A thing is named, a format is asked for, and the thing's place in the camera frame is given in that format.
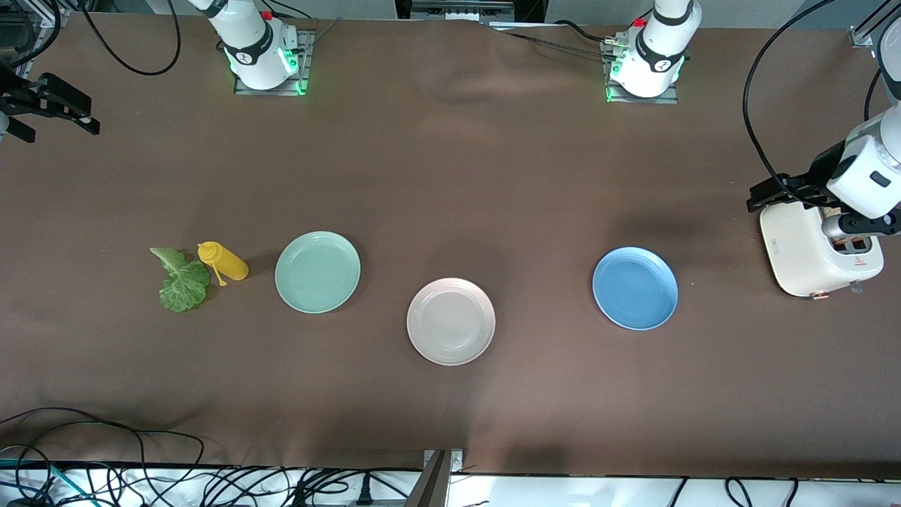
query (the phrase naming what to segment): blue plate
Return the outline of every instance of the blue plate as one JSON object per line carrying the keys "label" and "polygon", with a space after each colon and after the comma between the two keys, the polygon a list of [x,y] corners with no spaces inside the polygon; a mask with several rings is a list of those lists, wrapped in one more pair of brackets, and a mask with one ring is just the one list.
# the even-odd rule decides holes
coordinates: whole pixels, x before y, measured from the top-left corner
{"label": "blue plate", "polygon": [[647,331],[676,311],[678,285],[673,271],[655,253],[627,246],[597,263],[591,282],[597,306],[614,323]]}
{"label": "blue plate", "polygon": [[359,255],[350,241],[326,231],[292,241],[276,263],[276,290],[291,308],[324,313],[344,304],[359,282]]}

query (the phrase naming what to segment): mint green plate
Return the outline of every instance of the mint green plate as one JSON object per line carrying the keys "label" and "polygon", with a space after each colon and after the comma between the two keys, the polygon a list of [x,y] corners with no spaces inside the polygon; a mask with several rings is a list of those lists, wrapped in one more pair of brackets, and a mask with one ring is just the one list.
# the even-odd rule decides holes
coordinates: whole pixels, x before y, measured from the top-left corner
{"label": "mint green plate", "polygon": [[297,311],[324,313],[341,306],[359,282],[359,255],[342,235],[307,233],[285,248],[276,264],[276,289]]}

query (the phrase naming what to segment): white floor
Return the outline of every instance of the white floor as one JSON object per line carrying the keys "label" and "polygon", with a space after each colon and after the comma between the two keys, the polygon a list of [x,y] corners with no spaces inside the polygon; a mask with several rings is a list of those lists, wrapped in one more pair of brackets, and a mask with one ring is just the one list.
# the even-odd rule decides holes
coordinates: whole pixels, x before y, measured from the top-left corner
{"label": "white floor", "polygon": [[[186,471],[151,469],[148,475],[169,479],[181,478]],[[175,507],[193,507],[200,505],[204,495],[204,487],[211,481],[210,476],[197,476],[201,473],[216,473],[215,469],[196,469],[190,472],[188,480],[179,483],[165,495],[167,501]],[[256,482],[267,474],[260,471],[249,475],[241,481],[243,487]],[[270,477],[253,489],[255,493],[278,492],[293,488],[302,471],[287,472],[287,476],[278,474]],[[95,487],[106,488],[106,471],[91,472]],[[413,489],[419,474],[414,472],[378,472],[376,475],[409,492]],[[23,484],[40,487],[46,471],[28,470],[22,472]],[[90,491],[86,479],[86,471],[71,470],[66,476],[74,484],[85,491]],[[128,470],[127,481],[143,478],[143,471]],[[0,481],[14,482],[11,470],[0,470]],[[492,476],[492,475],[454,475],[450,482],[448,507],[467,507],[482,503],[486,507],[530,507],[530,506],[567,506],[567,507],[667,507],[679,484],[679,479],[659,478],[619,478],[619,477],[533,477],[533,476]],[[344,493],[318,494],[314,501],[317,506],[347,505],[359,496],[361,475],[348,480],[349,489]],[[783,507],[791,490],[791,482],[782,480],[744,480],[751,501],[757,507]],[[154,482],[158,491],[169,487],[171,482]],[[145,497],[150,507],[166,507],[162,501],[152,501],[156,495],[141,482],[134,486]],[[397,493],[376,481],[371,483],[374,499],[387,500],[401,498]],[[229,505],[239,491],[228,488],[216,499],[216,505]],[[75,496],[77,491],[59,479],[54,482],[51,496],[55,500]],[[740,490],[733,485],[733,494],[743,501]],[[286,493],[272,494],[257,499],[259,507],[278,507],[286,498]],[[0,487],[0,505],[20,498],[21,495],[11,487]],[[99,498],[110,499],[108,495]],[[211,495],[207,495],[207,504]],[[839,481],[802,481],[792,507],[890,507],[892,503],[901,503],[901,484],[875,484]],[[106,504],[98,502],[100,507]],[[141,507],[143,501],[136,493],[127,492],[120,504],[122,507]],[[76,505],[92,506],[90,501],[77,502]],[[250,498],[236,502],[233,507],[253,506]],[[691,479],[678,499],[678,507],[733,507],[725,494],[722,479]]]}

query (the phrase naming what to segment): green leaf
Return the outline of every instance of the green leaf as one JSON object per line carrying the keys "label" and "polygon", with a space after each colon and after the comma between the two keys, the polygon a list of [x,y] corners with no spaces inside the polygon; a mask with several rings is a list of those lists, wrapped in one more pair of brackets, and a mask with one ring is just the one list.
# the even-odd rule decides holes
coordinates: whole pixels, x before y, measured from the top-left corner
{"label": "green leaf", "polygon": [[200,261],[185,260],[185,255],[174,248],[151,248],[159,257],[169,276],[159,290],[159,304],[164,309],[181,312],[204,302],[206,286],[210,284],[210,272]]}

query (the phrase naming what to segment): brown tablecloth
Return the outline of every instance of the brown tablecloth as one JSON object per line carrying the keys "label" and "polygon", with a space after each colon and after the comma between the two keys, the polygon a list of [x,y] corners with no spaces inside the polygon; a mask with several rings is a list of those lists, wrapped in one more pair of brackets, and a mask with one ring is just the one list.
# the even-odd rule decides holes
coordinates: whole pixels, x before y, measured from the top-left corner
{"label": "brown tablecloth", "polygon": [[[167,17],[97,17],[133,65],[170,57]],[[793,299],[744,209],[766,174],[741,92],[770,32],[701,30],[680,104],[637,106],[605,102],[598,62],[469,22],[341,21],[306,97],[237,97],[208,22],[182,28],[181,61],[142,78],[74,16],[33,76],[90,95],[103,132],[27,118],[36,144],[0,143],[4,415],[57,404],[179,429],[207,439],[210,463],[410,466],[463,447],[476,472],[901,476],[901,245],[883,242],[863,295]],[[874,70],[842,32],[773,47],[751,109],[780,171],[861,120]],[[314,230],[347,236],[363,265],[324,315],[273,282],[281,249]],[[205,240],[251,277],[166,311],[148,248]],[[623,245],[678,278],[676,314],[651,332],[591,296],[597,260]],[[455,368],[405,332],[411,298],[449,276],[497,314],[491,347]],[[137,458],[108,437],[62,430],[44,447]],[[192,452],[158,438],[148,459]]]}

